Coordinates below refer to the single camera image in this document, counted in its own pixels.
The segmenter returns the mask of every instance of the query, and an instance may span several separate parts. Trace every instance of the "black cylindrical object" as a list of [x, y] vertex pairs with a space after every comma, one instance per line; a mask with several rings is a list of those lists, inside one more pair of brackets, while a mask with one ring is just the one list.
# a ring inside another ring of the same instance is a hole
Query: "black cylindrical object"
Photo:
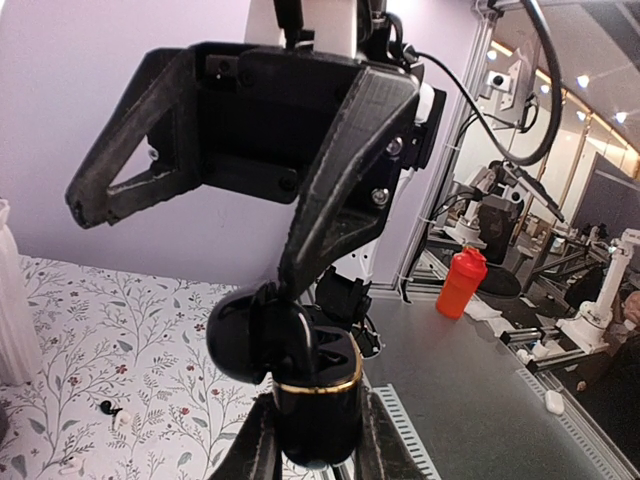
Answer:
[[294, 463], [324, 468], [344, 462], [362, 432], [360, 380], [321, 389], [274, 385], [278, 444]]
[[274, 373], [276, 435], [289, 459], [306, 468], [344, 462], [362, 433], [362, 359], [351, 336], [315, 327], [319, 372], [313, 381]]
[[275, 433], [293, 462], [323, 468], [344, 462], [362, 434], [362, 358], [351, 335], [315, 325], [268, 287], [236, 292], [211, 312], [207, 346], [226, 375], [259, 383], [273, 375]]

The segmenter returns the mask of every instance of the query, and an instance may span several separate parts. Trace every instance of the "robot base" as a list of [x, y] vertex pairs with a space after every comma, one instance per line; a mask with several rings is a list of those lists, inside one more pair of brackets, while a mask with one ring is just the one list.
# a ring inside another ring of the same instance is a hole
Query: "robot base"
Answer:
[[470, 247], [475, 247], [480, 250], [487, 247], [487, 244], [480, 240], [480, 230], [477, 228], [467, 227], [463, 225], [460, 221], [456, 223], [454, 227], [444, 227], [444, 231], [447, 235], [453, 238], [460, 245], [468, 245]]
[[604, 330], [593, 325], [587, 318], [558, 320], [556, 324], [583, 352], [587, 354], [603, 352], [609, 344], [602, 339]]

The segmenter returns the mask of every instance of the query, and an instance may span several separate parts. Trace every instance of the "white object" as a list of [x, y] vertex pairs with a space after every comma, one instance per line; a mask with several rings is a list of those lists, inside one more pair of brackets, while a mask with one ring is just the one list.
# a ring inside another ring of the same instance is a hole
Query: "white object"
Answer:
[[529, 308], [538, 308], [538, 306], [535, 303], [533, 303], [531, 300], [529, 300], [527, 297], [522, 296], [520, 297], [520, 300]]
[[540, 360], [541, 358], [549, 355], [549, 349], [545, 347], [542, 342], [536, 342], [536, 344], [531, 349], [531, 353], [533, 353], [533, 357], [536, 360]]
[[495, 310], [481, 300], [472, 298], [464, 309], [464, 313], [477, 321], [485, 321], [490, 318], [502, 316], [500, 310]]
[[7, 226], [9, 202], [0, 199], [0, 384], [34, 380], [42, 351], [27, 304], [18, 248]]
[[616, 122], [618, 122], [620, 125], [622, 125], [625, 120], [627, 119], [627, 116], [629, 114], [627, 112], [618, 112], [616, 113]]
[[589, 86], [589, 75], [580, 75], [576, 80], [578, 81], [578, 85], [582, 88], [587, 88]]
[[113, 417], [113, 429], [120, 430], [122, 425], [129, 425], [131, 423], [131, 414], [125, 410], [120, 410], [116, 413], [116, 416]]
[[58, 470], [60, 475], [71, 475], [78, 473], [84, 467], [84, 460], [80, 457], [69, 457], [64, 462], [61, 462], [63, 467]]
[[544, 394], [544, 404], [547, 410], [555, 415], [562, 415], [564, 413], [564, 398], [558, 392], [553, 390], [547, 390]]
[[640, 230], [626, 229], [619, 240], [612, 242], [611, 265], [598, 299], [580, 305], [575, 318], [558, 320], [558, 328], [585, 353], [602, 352], [609, 346], [603, 335], [613, 318], [611, 305], [636, 245], [640, 245]]
[[513, 325], [503, 317], [490, 318], [486, 322], [491, 327], [491, 330], [493, 330], [493, 336], [496, 338], [500, 338], [500, 335], [508, 330], [513, 330]]
[[518, 357], [518, 359], [525, 365], [529, 363], [529, 361], [533, 360], [533, 355], [527, 352], [524, 348], [521, 348], [516, 352], [516, 357]]

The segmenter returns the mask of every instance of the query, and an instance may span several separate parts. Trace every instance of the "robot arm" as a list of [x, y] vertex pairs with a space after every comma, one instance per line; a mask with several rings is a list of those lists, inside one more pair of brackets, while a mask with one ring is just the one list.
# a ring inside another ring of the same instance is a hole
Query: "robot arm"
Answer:
[[[526, 202], [531, 196], [538, 200], [553, 215], [564, 222], [564, 215], [560, 207], [546, 192], [545, 188], [525, 170], [506, 162], [495, 162], [496, 165], [487, 168], [479, 167], [462, 185], [459, 191], [472, 193], [463, 216], [455, 227], [445, 227], [445, 232], [462, 245], [486, 248], [486, 243], [480, 239], [480, 224], [478, 210], [481, 203], [491, 202], [491, 205], [502, 210], [508, 210], [515, 204]], [[492, 194], [498, 184], [504, 186], [501, 196]]]
[[558, 320], [557, 326], [585, 353], [598, 353], [608, 347], [603, 336], [613, 318], [611, 306], [637, 245], [640, 230], [627, 229], [619, 240], [614, 240], [610, 247], [611, 265], [598, 299], [580, 305], [575, 318]]

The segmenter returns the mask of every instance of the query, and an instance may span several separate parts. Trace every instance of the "screw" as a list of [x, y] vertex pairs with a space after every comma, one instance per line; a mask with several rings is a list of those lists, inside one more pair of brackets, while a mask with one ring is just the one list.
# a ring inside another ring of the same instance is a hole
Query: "screw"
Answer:
[[389, 201], [389, 190], [386, 188], [374, 188], [371, 191], [371, 200], [378, 207], [384, 207]]
[[387, 145], [387, 153], [392, 157], [397, 157], [402, 151], [403, 144], [402, 137], [394, 138], [389, 142], [389, 145]]

